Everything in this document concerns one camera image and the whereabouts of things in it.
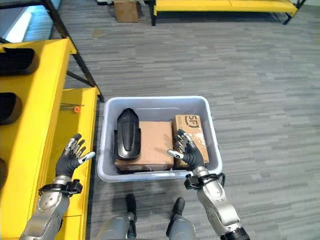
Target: plastic tub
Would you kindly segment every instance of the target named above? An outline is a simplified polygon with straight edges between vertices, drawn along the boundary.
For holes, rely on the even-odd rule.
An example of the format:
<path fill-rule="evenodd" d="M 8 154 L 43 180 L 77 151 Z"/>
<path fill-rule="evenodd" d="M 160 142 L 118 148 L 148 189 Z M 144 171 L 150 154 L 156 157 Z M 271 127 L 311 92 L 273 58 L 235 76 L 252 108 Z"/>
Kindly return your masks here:
<path fill-rule="evenodd" d="M 104 105 L 100 156 L 97 173 L 106 182 L 182 179 L 190 171 L 167 170 L 119 174 L 114 164 L 114 129 L 117 118 L 126 108 L 132 108 L 140 121 L 169 121 L 177 114 L 200 115 L 210 163 L 210 173 L 222 171 L 222 161 L 208 101 L 202 96 L 114 97 Z"/>

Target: floor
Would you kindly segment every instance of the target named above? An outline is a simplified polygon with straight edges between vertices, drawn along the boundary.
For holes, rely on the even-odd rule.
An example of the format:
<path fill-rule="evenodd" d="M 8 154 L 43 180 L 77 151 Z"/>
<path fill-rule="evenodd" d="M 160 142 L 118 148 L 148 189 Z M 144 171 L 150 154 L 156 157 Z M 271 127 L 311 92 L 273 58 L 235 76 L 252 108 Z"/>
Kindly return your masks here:
<path fill-rule="evenodd" d="M 142 12 L 139 23 L 117 23 L 113 6 L 94 0 L 63 0 L 59 10 L 106 99 L 206 97 L 225 191 L 251 239 L 320 239 L 320 7 L 304 6 L 287 26 L 269 13 L 172 13 L 151 27 L 148 8 Z M 73 59 L 69 69 L 80 73 Z M 67 78 L 66 87 L 80 85 Z M 183 180 L 111 184 L 95 164 L 87 239 L 126 211 L 128 193 L 136 196 L 139 238 L 166 239 L 170 210 L 184 197 L 197 239 L 219 239 Z"/>

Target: yellow shelf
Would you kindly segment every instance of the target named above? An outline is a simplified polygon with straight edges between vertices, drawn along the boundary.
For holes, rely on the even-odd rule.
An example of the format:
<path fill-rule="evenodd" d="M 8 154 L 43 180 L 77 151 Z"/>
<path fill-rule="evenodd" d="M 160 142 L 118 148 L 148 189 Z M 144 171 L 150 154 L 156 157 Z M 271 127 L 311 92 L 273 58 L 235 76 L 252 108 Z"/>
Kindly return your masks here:
<path fill-rule="evenodd" d="M 85 139 L 83 146 L 86 146 L 86 150 L 84 153 L 93 150 L 98 93 L 99 91 L 95 87 L 63 90 L 62 103 L 84 106 L 80 107 L 80 113 L 75 113 L 72 110 L 59 112 L 50 156 L 51 161 L 47 173 L 47 184 L 52 183 L 55 177 L 57 160 L 70 136 L 80 133 L 82 138 Z M 79 179 L 83 189 L 82 193 L 75 194 L 70 198 L 69 208 L 64 215 L 64 225 L 56 237 L 57 240 L 84 240 L 86 238 L 90 173 L 91 161 L 85 162 L 74 171 L 73 179 Z M 69 226 L 71 225 L 79 227 L 71 227 L 73 230 L 70 231 Z"/>
<path fill-rule="evenodd" d="M 8 177 L 0 197 L 0 236 L 18 238 L 34 211 L 37 190 L 45 183 L 63 86 L 73 46 L 68 39 L 9 43 L 7 48 L 32 48 L 39 57 L 33 74 L 1 76 L 1 92 L 22 100 L 19 119 L 0 126 L 0 157 Z"/>
<path fill-rule="evenodd" d="M 274 12 L 293 16 L 297 8 L 290 0 L 156 0 L 157 12 Z"/>

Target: cardboard box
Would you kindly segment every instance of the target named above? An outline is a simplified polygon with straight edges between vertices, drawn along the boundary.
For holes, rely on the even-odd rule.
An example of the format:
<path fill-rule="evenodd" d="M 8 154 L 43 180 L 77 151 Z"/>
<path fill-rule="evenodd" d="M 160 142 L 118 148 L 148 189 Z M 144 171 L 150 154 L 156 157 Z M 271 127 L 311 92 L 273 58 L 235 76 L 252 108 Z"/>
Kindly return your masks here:
<path fill-rule="evenodd" d="M 187 134 L 192 137 L 193 142 L 200 150 L 204 164 L 209 163 L 209 155 L 207 151 L 207 145 L 205 141 L 204 132 L 202 130 L 201 119 L 199 115 L 183 114 L 176 115 L 172 120 L 172 128 L 175 133 L 178 129 L 184 130 Z M 175 150 L 182 152 L 179 148 L 175 147 Z M 187 169 L 188 164 L 181 159 L 174 159 L 174 166 L 178 169 Z"/>
<path fill-rule="evenodd" d="M 115 160 L 123 171 L 163 171 L 174 165 L 174 159 L 167 154 L 173 149 L 171 121 L 140 121 L 141 154 L 135 160 Z"/>
<path fill-rule="evenodd" d="M 114 1 L 116 20 L 119 23 L 137 23 L 138 9 L 136 0 Z"/>

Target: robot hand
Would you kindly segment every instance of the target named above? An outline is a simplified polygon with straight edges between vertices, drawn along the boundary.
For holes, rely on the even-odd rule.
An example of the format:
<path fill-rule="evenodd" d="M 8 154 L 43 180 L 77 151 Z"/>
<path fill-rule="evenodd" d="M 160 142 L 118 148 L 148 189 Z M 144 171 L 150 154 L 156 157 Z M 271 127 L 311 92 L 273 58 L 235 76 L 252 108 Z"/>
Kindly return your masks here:
<path fill-rule="evenodd" d="M 83 164 L 85 161 L 93 158 L 96 153 L 94 151 L 87 153 L 84 156 L 81 156 L 82 153 L 86 150 L 86 147 L 80 149 L 81 145 L 84 144 L 85 140 L 82 139 L 79 143 L 78 141 L 81 138 L 81 134 L 77 133 L 73 136 L 65 146 L 58 162 L 55 166 L 55 176 L 68 176 L 72 178 L 74 171 L 77 167 Z"/>
<path fill-rule="evenodd" d="M 78 179 L 71 181 L 77 167 L 93 158 L 95 152 L 82 156 L 85 140 L 78 141 L 81 134 L 73 136 L 65 146 L 56 166 L 55 179 L 39 189 L 39 199 L 35 212 L 27 222 L 20 240 L 54 240 L 62 225 L 62 216 L 67 211 L 70 197 L 82 191 Z"/>
<path fill-rule="evenodd" d="M 198 167 L 205 166 L 201 152 L 185 131 L 179 128 L 179 130 L 176 131 L 174 138 L 178 141 L 175 144 L 176 149 L 180 149 L 182 153 L 170 149 L 167 151 L 170 156 L 186 162 L 192 171 Z"/>
<path fill-rule="evenodd" d="M 198 199 L 202 203 L 214 231 L 221 240 L 250 240 L 240 223 L 234 206 L 226 197 L 223 187 L 224 177 L 221 184 L 218 182 L 219 177 L 224 174 L 210 174 L 204 165 L 201 152 L 192 138 L 182 129 L 179 129 L 176 134 L 175 139 L 178 141 L 176 149 L 180 149 L 182 153 L 175 150 L 168 150 L 167 153 L 174 158 L 183 160 L 191 168 L 193 176 L 188 174 L 184 185 L 187 189 L 197 191 Z"/>

